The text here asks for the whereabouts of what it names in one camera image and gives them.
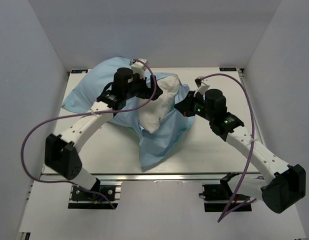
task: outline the black joint housing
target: black joint housing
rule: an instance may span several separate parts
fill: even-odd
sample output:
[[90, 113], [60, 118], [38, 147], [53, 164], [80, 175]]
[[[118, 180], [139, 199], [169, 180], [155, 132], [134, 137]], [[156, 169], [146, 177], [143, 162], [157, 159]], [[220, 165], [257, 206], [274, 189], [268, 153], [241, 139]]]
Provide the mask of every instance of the black joint housing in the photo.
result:
[[[96, 100], [108, 104], [108, 107], [113, 110], [121, 110], [126, 106], [127, 100], [133, 97], [149, 99], [154, 92], [156, 79], [153, 79], [151, 75], [150, 87], [147, 86], [146, 80], [147, 78], [141, 79], [138, 73], [134, 74], [130, 68], [118, 68], [113, 76], [113, 82], [105, 86]], [[158, 99], [162, 93], [162, 89], [157, 85], [152, 100]]]
[[74, 179], [83, 166], [72, 142], [67, 143], [54, 134], [45, 140], [44, 163], [68, 180]]
[[219, 89], [209, 89], [203, 96], [198, 92], [189, 91], [186, 98], [174, 105], [184, 117], [198, 115], [209, 121], [211, 130], [226, 141], [228, 133], [244, 126], [235, 115], [227, 112], [226, 98]]
[[306, 171], [299, 164], [288, 166], [282, 174], [261, 188], [264, 203], [275, 213], [280, 214], [306, 195]]

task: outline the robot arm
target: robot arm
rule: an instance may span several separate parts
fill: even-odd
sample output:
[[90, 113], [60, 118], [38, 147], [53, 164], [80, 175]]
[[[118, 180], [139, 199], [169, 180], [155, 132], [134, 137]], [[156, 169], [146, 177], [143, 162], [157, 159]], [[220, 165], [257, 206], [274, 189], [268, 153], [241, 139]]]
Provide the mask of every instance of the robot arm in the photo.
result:
[[[275, 213], [283, 212], [302, 199], [306, 194], [305, 170], [299, 164], [289, 165], [259, 141], [251, 139], [244, 123], [227, 112], [226, 98], [220, 90], [208, 90], [208, 85], [201, 85], [197, 80], [196, 83], [198, 90], [190, 91], [174, 107], [185, 117], [199, 115], [208, 120], [211, 130], [246, 158], [254, 141], [251, 163], [264, 179], [245, 176], [237, 193], [264, 201]], [[240, 178], [239, 173], [229, 173], [220, 180], [228, 196], [233, 194]]]
[[[88, 111], [91, 115], [81, 117], [59, 135], [50, 134], [46, 139], [44, 163], [67, 180], [87, 190], [99, 192], [100, 181], [83, 168], [78, 153], [86, 141], [115, 115], [112, 112], [102, 114], [94, 112], [121, 110], [126, 106], [128, 99], [133, 97], [149, 99], [154, 92], [155, 79], [151, 77], [148, 87], [144, 66], [139, 62], [131, 62], [131, 69], [118, 68], [113, 82], [105, 86]], [[152, 100], [156, 100], [162, 93], [163, 91], [157, 86]]]

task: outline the pillow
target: pillow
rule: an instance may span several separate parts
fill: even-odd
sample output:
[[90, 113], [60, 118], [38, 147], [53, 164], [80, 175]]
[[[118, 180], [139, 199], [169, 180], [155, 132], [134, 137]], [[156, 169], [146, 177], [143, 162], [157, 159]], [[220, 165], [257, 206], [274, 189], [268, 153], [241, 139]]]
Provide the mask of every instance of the pillow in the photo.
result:
[[[129, 68], [130, 59], [114, 57], [101, 62], [92, 70], [89, 70], [80, 83], [70, 92], [63, 101], [62, 108], [73, 113], [86, 113], [100, 96], [105, 86], [114, 81], [114, 75], [118, 68]], [[172, 73], [155, 73], [156, 79], [160, 80]]]
[[[118, 68], [131, 68], [130, 60], [123, 57], [114, 57], [97, 65], [94, 69], [89, 71], [81, 82], [71, 91], [69, 96], [64, 100], [62, 107], [74, 113], [87, 112], [101, 94], [106, 84], [113, 81], [114, 74]], [[142, 168], [148, 168], [162, 160], [174, 148], [182, 133], [189, 129], [194, 122], [194, 117], [183, 117], [176, 109], [169, 111], [173, 104], [177, 104], [187, 96], [189, 92], [188, 85], [182, 85], [178, 77], [175, 76], [163, 81], [166, 77], [173, 75], [172, 73], [156, 72], [154, 74], [158, 81], [158, 85], [162, 87], [164, 89], [162, 89], [162, 91], [165, 92], [165, 95], [162, 96], [161, 99], [158, 98], [156, 100], [157, 104], [155, 109], [158, 110], [158, 106], [165, 109], [157, 113], [151, 112], [149, 108], [139, 112], [120, 112], [110, 121], [114, 124], [133, 128], [135, 133], [139, 136], [139, 159]], [[145, 75], [149, 83], [150, 73], [146, 72]], [[124, 109], [135, 108], [139, 106], [140, 101], [139, 98], [133, 97], [126, 101]], [[143, 120], [142, 116], [144, 116], [145, 119], [153, 118], [153, 122], [148, 124], [147, 120]], [[143, 129], [140, 122], [154, 132], [150, 133], [146, 128]]]
[[[171, 111], [175, 96], [179, 91], [180, 81], [177, 75], [170, 75], [158, 81], [157, 84], [163, 93], [157, 100], [150, 101], [138, 109], [140, 125], [151, 134], [158, 130], [161, 121]], [[146, 101], [146, 99], [138, 98], [138, 105]]]

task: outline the white table surface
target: white table surface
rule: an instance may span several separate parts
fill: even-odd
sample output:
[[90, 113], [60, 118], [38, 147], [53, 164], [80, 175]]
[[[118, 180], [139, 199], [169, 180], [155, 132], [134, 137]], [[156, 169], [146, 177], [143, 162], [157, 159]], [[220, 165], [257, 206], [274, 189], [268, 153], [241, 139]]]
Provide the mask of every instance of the white table surface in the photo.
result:
[[[217, 67], [200, 68], [153, 68], [154, 72], [175, 73], [183, 84], [196, 90], [195, 78], [220, 73]], [[237, 72], [226, 72], [240, 80]], [[65, 97], [77, 86], [84, 73], [70, 74]], [[251, 129], [248, 104], [240, 86], [224, 76], [208, 79], [211, 89], [220, 89], [227, 99], [228, 111], [239, 117]], [[60, 116], [71, 114], [61, 109]], [[57, 122], [55, 134], [69, 128], [78, 118]], [[180, 141], [168, 156], [150, 169], [142, 169], [139, 162], [139, 138], [126, 127], [106, 123], [86, 142], [79, 153], [83, 166], [95, 174], [142, 174], [142, 173], [227, 173], [241, 172], [246, 159], [233, 147], [216, 136], [209, 122], [195, 116], [193, 126], [183, 133]], [[254, 166], [250, 172], [257, 172]], [[44, 173], [54, 173], [45, 167]]]
[[125, 181], [116, 210], [68, 209], [71, 185], [35, 182], [20, 232], [30, 240], [294, 240], [305, 238], [296, 207], [276, 214], [205, 212], [200, 182]]

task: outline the white pillow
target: white pillow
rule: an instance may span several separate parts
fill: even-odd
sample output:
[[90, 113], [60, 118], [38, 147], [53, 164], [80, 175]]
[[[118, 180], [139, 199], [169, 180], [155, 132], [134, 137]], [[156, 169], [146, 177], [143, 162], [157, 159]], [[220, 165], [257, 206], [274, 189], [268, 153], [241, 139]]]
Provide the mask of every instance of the white pillow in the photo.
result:
[[[159, 80], [157, 84], [163, 93], [157, 100], [138, 109], [139, 124], [151, 134], [158, 130], [161, 120], [170, 112], [179, 91], [180, 81], [177, 75], [170, 75]], [[138, 105], [146, 101], [139, 98]]]

